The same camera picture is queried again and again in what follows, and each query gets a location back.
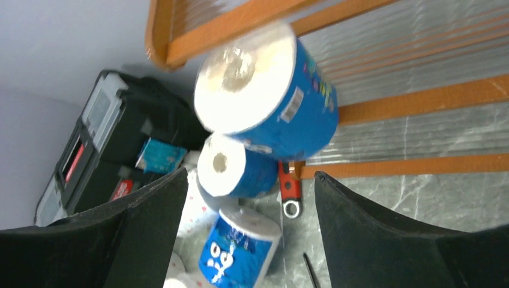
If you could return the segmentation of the orange wooden shelf rack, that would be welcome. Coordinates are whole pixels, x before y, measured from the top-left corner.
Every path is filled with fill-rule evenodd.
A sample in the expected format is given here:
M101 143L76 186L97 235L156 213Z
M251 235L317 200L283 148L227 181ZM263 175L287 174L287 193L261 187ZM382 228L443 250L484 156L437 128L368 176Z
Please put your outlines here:
M339 105L326 147L279 160L301 179L508 170L508 124L468 127L489 108L508 111L507 1L340 1L287 21L313 4L151 1L146 52L176 70L255 29L290 24Z

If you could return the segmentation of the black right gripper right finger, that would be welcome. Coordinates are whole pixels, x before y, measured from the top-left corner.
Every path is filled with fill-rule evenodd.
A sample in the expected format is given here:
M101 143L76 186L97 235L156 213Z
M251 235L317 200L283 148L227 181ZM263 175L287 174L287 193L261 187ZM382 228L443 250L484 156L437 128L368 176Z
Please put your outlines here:
M414 220L315 174L333 287L507 287L508 226L461 232Z

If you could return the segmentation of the blue paper roll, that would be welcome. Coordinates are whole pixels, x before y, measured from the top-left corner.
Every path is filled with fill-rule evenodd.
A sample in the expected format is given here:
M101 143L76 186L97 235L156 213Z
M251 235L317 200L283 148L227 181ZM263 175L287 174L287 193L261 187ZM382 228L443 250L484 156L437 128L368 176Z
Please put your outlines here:
M284 161L315 155L339 124L335 87L290 24L279 21L210 51L194 108L207 130Z

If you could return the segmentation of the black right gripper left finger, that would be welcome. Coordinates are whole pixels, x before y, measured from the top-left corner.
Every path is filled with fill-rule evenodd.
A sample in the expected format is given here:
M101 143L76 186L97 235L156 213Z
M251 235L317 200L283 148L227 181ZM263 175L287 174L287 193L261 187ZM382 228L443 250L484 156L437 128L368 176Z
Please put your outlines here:
M1 231L2 287L162 287L188 190L178 169L48 226Z

